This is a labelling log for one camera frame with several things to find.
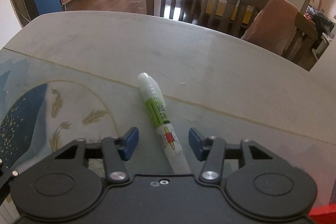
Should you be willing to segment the white green glue pen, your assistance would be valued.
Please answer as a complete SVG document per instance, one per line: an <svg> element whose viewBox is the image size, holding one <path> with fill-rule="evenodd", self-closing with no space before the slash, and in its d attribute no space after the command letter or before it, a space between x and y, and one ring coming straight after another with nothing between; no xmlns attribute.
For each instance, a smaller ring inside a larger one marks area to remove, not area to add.
<svg viewBox="0 0 336 224"><path fill-rule="evenodd" d="M138 75L138 86L163 151L175 174L191 172L183 148L166 113L165 100L157 82L147 73Z"/></svg>

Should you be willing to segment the red cardboard box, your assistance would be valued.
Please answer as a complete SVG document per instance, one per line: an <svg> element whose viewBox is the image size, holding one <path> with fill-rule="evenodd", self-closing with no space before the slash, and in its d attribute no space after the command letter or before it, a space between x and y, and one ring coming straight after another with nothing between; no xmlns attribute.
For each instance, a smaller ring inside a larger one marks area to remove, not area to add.
<svg viewBox="0 0 336 224"><path fill-rule="evenodd" d="M336 224L336 204L311 209L309 217L317 224Z"/></svg>

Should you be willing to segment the pink cloth on chair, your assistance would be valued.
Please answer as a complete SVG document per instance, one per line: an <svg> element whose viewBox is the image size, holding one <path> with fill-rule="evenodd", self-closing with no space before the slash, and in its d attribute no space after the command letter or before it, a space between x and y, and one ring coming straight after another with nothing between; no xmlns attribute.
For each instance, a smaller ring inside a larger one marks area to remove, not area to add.
<svg viewBox="0 0 336 224"><path fill-rule="evenodd" d="M269 0L241 37L281 55L294 30L298 9L287 0Z"/></svg>

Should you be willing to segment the wooden chair with pink cloth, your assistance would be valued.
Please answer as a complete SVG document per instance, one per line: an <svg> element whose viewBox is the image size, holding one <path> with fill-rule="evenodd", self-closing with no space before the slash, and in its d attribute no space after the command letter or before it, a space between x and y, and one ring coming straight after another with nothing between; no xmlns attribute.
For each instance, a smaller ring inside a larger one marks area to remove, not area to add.
<svg viewBox="0 0 336 224"><path fill-rule="evenodd" d="M298 64L318 37L318 32L298 9L286 0L240 0L232 26L238 37L248 7L253 8L241 39L287 59L295 44L301 46L291 62Z"/></svg>

